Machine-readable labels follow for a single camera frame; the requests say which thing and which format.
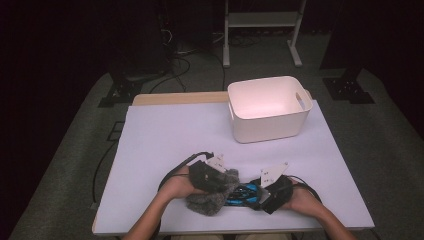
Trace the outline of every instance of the blue object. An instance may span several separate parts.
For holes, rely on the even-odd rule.
[[[253,183],[245,183],[239,185],[228,196],[225,206],[247,207],[249,204],[258,202],[260,199],[260,191]]]

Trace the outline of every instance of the black cable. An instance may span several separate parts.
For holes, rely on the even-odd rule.
[[[109,153],[109,151],[112,149],[113,146],[115,146],[115,144],[118,141],[113,141],[112,144],[109,146],[109,148],[106,150],[106,152],[103,154],[102,158],[100,159],[99,163],[97,164],[96,167],[96,171],[94,172],[94,176],[93,176],[93,184],[92,184],[92,188],[91,188],[91,193],[92,193],[92,197],[93,197],[93,203],[97,204],[97,199],[96,199],[96,177],[97,177],[97,173],[99,172],[100,166],[103,163],[103,160],[105,160],[107,154]]]
[[[210,52],[209,52],[209,54],[211,54],[212,56],[214,56],[216,58],[216,60],[218,60],[219,65],[221,66],[221,69],[222,69],[222,86],[221,86],[221,90],[222,91],[225,91],[225,68],[224,68],[224,64],[222,63],[221,59],[218,56],[216,56],[215,54],[210,53]]]
[[[177,176],[188,176],[188,174],[187,173],[181,173],[181,174],[172,175],[172,177],[177,177]]]
[[[114,53],[116,54],[116,56],[119,56],[122,60],[124,60],[132,68],[137,69],[138,68],[137,67],[137,64],[133,60],[131,60],[130,58],[128,58],[128,56],[123,52],[123,50],[118,47],[119,44],[117,44],[117,42],[114,41],[114,39],[112,39],[111,37],[108,37],[108,36],[105,35],[104,32],[106,31],[105,30],[106,27],[105,27],[105,23],[102,20],[102,17],[100,15],[100,12],[98,10],[98,5],[96,5],[97,3],[95,3],[94,1],[90,1],[90,3],[91,3],[91,6],[92,6],[92,9],[93,9],[93,12],[95,14],[95,16],[94,16],[95,21],[97,22],[96,29],[98,30],[98,32],[101,33],[100,34],[99,41],[100,42],[104,42],[104,44],[105,44],[105,45],[103,45],[103,47],[106,47],[106,44],[107,44],[107,47],[109,49],[114,50]],[[120,19],[125,19],[125,16],[122,15],[123,10],[121,8],[121,5],[118,4],[116,6],[120,9],[118,11],[118,13],[120,15]],[[127,28],[124,28],[124,31],[126,32],[127,36],[130,36]],[[125,77],[125,79],[127,81],[129,81],[132,84],[143,84],[145,82],[148,82],[148,81],[152,81],[152,80],[161,78],[164,75],[166,75],[166,73],[167,73],[167,71],[161,71],[158,74],[155,74],[153,76],[147,75],[145,77],[141,77],[141,76],[140,77],[133,77],[133,76],[127,76],[126,74],[124,74],[124,77]]]
[[[303,239],[303,236],[305,235],[305,233],[304,232],[301,232],[301,234],[302,235],[300,235],[300,239],[298,239],[297,236],[296,236],[296,234],[294,234],[294,233],[291,233],[290,235],[292,237],[292,240],[302,240]]]
[[[299,180],[299,181],[301,181],[301,182],[303,182],[304,184],[306,184],[306,185],[308,185],[303,179],[301,179],[300,177],[296,177],[296,176],[293,176],[293,175],[285,175],[286,177],[288,177],[288,178],[296,178],[297,180]]]
[[[250,3],[250,7],[247,10],[248,12],[252,11],[253,6],[256,4],[256,0],[252,0],[252,2]]]
[[[182,163],[180,163],[178,166],[176,166],[175,168],[173,168],[171,171],[169,171],[169,172],[165,175],[165,177],[162,179],[162,181],[161,181],[161,182],[160,182],[160,184],[159,184],[158,191],[159,191],[159,189],[163,186],[163,184],[165,184],[165,182],[166,182],[169,178],[171,178],[171,177],[173,177],[173,176],[175,176],[175,175],[176,175],[175,173],[176,173],[178,170],[180,170],[182,167],[184,167],[185,165],[187,165],[188,163],[190,163],[191,161],[193,161],[194,159],[196,159],[196,158],[197,158],[198,156],[200,156],[200,155],[205,155],[207,159],[209,159],[209,158],[211,158],[211,157],[213,157],[213,156],[214,156],[214,154],[213,154],[213,153],[209,153],[209,152],[199,152],[199,153],[197,153],[197,154],[193,154],[193,155],[191,155],[190,157],[188,157],[186,160],[184,160]],[[155,231],[153,232],[152,236],[150,236],[150,238],[149,238],[150,240],[154,240],[154,239],[156,239],[157,235],[159,234],[159,230],[160,230],[160,226],[161,226],[161,224],[162,224],[162,219],[160,219],[160,220],[159,220],[159,223],[158,223],[158,225],[156,226]]]
[[[380,235],[378,235],[378,233],[373,228],[371,228],[370,231],[377,240],[381,240]]]
[[[176,76],[174,71],[172,71],[172,75],[175,77],[175,79],[177,80],[178,84],[180,84],[181,88],[183,89],[183,92],[186,92],[187,87],[184,85],[184,83],[181,81],[179,76]]]
[[[182,60],[182,61],[184,61],[184,62],[186,62],[187,63],[187,65],[188,65],[188,67],[187,67],[187,69],[186,70],[184,70],[182,73],[180,73],[180,74],[177,74],[177,75],[174,75],[174,76],[172,76],[172,77],[169,77],[169,78],[165,78],[164,80],[162,80],[162,81],[160,81],[159,83],[157,83],[155,86],[153,86],[152,87],[152,89],[150,89],[150,91],[149,91],[149,94],[150,93],[153,93],[153,91],[159,86],[159,85],[161,85],[162,83],[164,83],[164,82],[166,82],[166,81],[169,81],[169,80],[171,80],[171,79],[177,79],[178,77],[180,77],[180,76],[182,76],[182,75],[184,75],[185,73],[187,73],[189,70],[190,70],[190,62],[189,61],[187,61],[186,59],[183,59],[183,58],[175,58],[175,59],[178,59],[178,60]]]
[[[91,186],[91,194],[92,194],[92,198],[93,198],[93,205],[92,208],[97,208],[97,199],[96,199],[96,179],[97,179],[97,173],[99,172],[100,166],[102,165],[103,161],[105,160],[107,154],[109,153],[109,151],[112,149],[113,146],[115,146],[115,144],[117,142],[119,142],[119,138],[120,136],[116,137],[115,134],[120,134],[122,132],[122,130],[120,130],[118,128],[119,124],[124,124],[125,121],[116,121],[113,124],[112,130],[109,132],[108,136],[107,136],[107,141],[108,142],[112,142],[112,144],[109,146],[109,148],[106,150],[106,152],[103,154],[102,158],[100,158],[99,163],[97,164],[96,167],[96,171],[94,172],[93,175],[93,181],[92,181],[92,186]]]
[[[180,49],[183,49],[183,48],[184,48],[183,44],[182,44],[181,42],[179,42],[179,43],[180,43],[180,45],[181,45]],[[176,50],[175,50],[175,52],[174,52],[175,56],[180,56],[180,57],[188,56],[188,55],[194,54],[194,53],[196,53],[196,52],[198,52],[198,51],[199,51],[199,49],[198,49],[198,48],[193,48],[193,49],[191,49],[191,50],[181,52],[181,51],[178,49],[178,43],[176,44],[175,49],[176,49]]]

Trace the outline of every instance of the white storage bin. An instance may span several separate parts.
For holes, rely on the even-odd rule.
[[[228,86],[234,138],[240,143],[297,135],[312,100],[296,78],[272,77]]]

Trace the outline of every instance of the shelf leg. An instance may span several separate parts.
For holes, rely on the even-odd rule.
[[[306,6],[306,0],[302,0],[300,4],[299,12],[297,13],[293,37],[291,40],[287,41],[287,44],[289,45],[290,53],[294,61],[294,65],[296,67],[301,67],[303,65],[296,49],[296,41],[297,41],[297,36],[299,35],[300,25],[302,24],[303,12],[305,11],[305,6]]]
[[[228,0],[225,0],[224,46],[222,48],[222,65],[230,67],[230,46],[228,44]]]

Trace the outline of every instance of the white tabletop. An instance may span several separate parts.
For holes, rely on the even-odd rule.
[[[129,231],[154,197],[162,178],[192,154],[223,154],[226,168],[239,170],[242,182],[260,170],[287,162],[285,174],[305,180],[350,229],[374,227],[355,182],[316,101],[299,135],[240,144],[232,136],[228,103],[129,107],[118,151],[105,187],[93,233]],[[212,217],[174,200],[162,217],[161,233],[305,231],[321,228],[290,210],[272,215],[243,207],[223,207]]]

